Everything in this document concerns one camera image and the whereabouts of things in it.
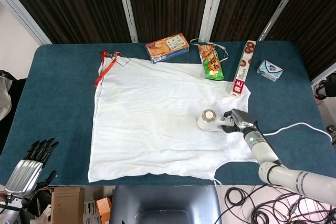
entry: white cable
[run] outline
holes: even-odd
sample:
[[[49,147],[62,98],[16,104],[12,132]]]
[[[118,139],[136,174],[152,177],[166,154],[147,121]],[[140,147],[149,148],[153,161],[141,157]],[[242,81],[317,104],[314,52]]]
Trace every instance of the white cable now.
[[[219,183],[220,186],[223,185],[222,182],[220,182],[218,179],[215,179],[215,178],[213,179],[213,182],[215,184],[215,187],[217,187],[217,183]]]
[[[226,51],[226,47],[224,47],[224,46],[222,46],[222,45],[219,45],[219,44],[216,44],[216,43],[206,42],[205,40],[200,39],[200,38],[196,38],[196,39],[192,39],[192,40],[190,40],[190,44],[195,45],[195,46],[198,46],[199,44],[197,44],[197,43],[193,43],[193,42],[196,41],[196,40],[200,40],[202,43],[206,43],[206,44],[209,44],[209,45],[215,45],[215,46],[221,48],[221,49],[224,51],[224,57],[223,57],[223,59],[220,60],[220,62],[222,62],[223,60],[227,60],[227,59],[229,58],[229,54],[228,54],[227,51]]]
[[[278,129],[276,132],[272,132],[272,133],[264,134],[264,136],[272,136],[272,135],[278,134],[280,131],[283,131],[283,130],[292,128],[292,127],[297,126],[297,125],[300,125],[300,124],[303,124],[303,125],[305,125],[305,126],[308,126],[308,127],[310,127],[311,129],[313,129],[313,130],[315,130],[315,131],[318,131],[318,132],[323,133],[324,135],[327,135],[328,138],[330,139],[330,142],[332,142],[332,137],[331,137],[331,135],[329,135],[327,132],[324,132],[324,131],[322,131],[322,130],[319,130],[319,129],[317,129],[317,128],[314,128],[313,126],[309,125],[308,123],[303,123],[303,122],[295,123],[295,124],[292,124],[292,125],[290,125],[290,126],[280,128],[280,129]]]

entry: white floor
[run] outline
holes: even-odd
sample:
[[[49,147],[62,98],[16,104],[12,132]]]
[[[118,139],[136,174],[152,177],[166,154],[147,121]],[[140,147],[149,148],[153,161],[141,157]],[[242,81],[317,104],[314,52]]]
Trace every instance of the white floor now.
[[[218,198],[219,198],[219,202],[221,205],[221,211],[223,212],[224,210],[227,209],[225,203],[224,203],[224,197],[225,197],[225,193],[228,190],[228,188],[230,188],[232,186],[222,186],[222,187],[217,187],[217,193],[218,193]],[[254,187],[254,186],[244,186],[244,185],[238,185],[235,187],[239,187],[243,190],[245,190],[246,192],[250,193],[253,189],[258,188]],[[272,187],[264,187],[262,188],[260,191],[256,191],[252,196],[252,200],[254,202],[254,204],[257,206],[258,204],[267,202],[269,200],[274,200],[276,199],[278,196],[280,196],[281,193],[281,189],[274,189]],[[287,208],[283,205],[286,204],[289,208],[295,203],[295,201],[299,198],[299,196],[293,196],[288,198],[287,200],[282,200],[282,203],[277,203],[275,204],[275,209],[278,210],[281,214],[283,215],[287,215],[288,214],[288,210]],[[238,202],[241,199],[240,195],[238,192],[233,192],[232,193],[232,202]],[[327,204],[323,204],[325,208],[329,208],[329,206]],[[303,214],[308,213],[308,212],[314,212],[317,211],[317,206],[314,204],[314,201],[307,199],[306,201],[302,201],[300,204],[300,210]],[[238,217],[240,217],[242,220],[247,220],[249,223],[251,223],[251,213],[253,211],[254,207],[253,204],[251,202],[251,200],[247,200],[246,203],[242,206],[242,207],[234,207],[232,209],[232,213],[234,213],[235,215],[237,215]],[[231,212],[227,212],[222,216],[222,222],[224,223],[234,223],[234,224],[241,224],[244,223],[243,221],[237,219]],[[292,217],[299,215],[299,209],[297,209],[294,214],[292,215]],[[274,217],[272,217],[272,215],[268,214],[268,217],[270,219],[270,224],[272,223],[278,223],[276,221],[276,219]],[[312,220],[312,221],[320,221],[321,219],[323,219],[323,217],[325,217],[325,214],[312,214],[307,216],[308,219]]]
[[[325,126],[336,125],[336,97],[328,97],[318,105]]]
[[[0,69],[11,73],[16,79],[27,78],[38,46],[0,3]]]

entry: black strap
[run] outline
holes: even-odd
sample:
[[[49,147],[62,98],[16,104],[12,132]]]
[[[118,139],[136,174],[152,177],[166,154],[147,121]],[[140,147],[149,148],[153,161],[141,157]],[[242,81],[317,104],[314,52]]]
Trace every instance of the black strap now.
[[[0,76],[7,78],[8,80],[16,81],[16,78],[5,70],[0,70]]]

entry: white towel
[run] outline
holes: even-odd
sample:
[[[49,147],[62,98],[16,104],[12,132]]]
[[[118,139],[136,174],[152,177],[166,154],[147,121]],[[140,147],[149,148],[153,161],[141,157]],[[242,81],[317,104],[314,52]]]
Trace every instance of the white towel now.
[[[107,58],[99,71],[110,63]],[[89,182],[147,173],[212,180],[227,162],[255,162],[241,133],[197,126],[204,109],[221,116],[247,111],[246,87],[240,98],[230,97],[231,83],[204,79],[200,64],[131,59],[122,65],[114,64],[96,89]]]

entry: small white box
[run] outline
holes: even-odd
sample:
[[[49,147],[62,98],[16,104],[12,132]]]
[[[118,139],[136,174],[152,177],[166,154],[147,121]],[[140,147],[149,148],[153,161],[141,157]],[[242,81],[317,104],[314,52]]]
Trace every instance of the small white box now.
[[[257,73],[261,74],[267,79],[270,79],[271,81],[276,81],[279,79],[283,71],[284,70],[282,68],[279,68],[278,66],[275,66],[271,62],[264,60],[260,64]]]

